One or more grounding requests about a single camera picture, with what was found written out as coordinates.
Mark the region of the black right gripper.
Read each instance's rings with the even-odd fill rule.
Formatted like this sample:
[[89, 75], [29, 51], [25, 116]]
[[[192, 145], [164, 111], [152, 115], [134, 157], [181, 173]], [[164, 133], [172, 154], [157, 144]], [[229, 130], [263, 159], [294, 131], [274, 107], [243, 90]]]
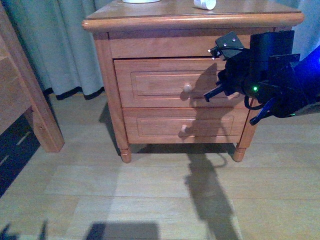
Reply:
[[225, 69], [218, 73], [216, 88], [204, 94], [207, 102], [224, 92], [226, 96], [240, 93], [244, 96], [268, 102], [270, 96], [263, 83], [262, 72], [268, 69], [268, 50], [234, 48], [231, 57], [225, 57]]

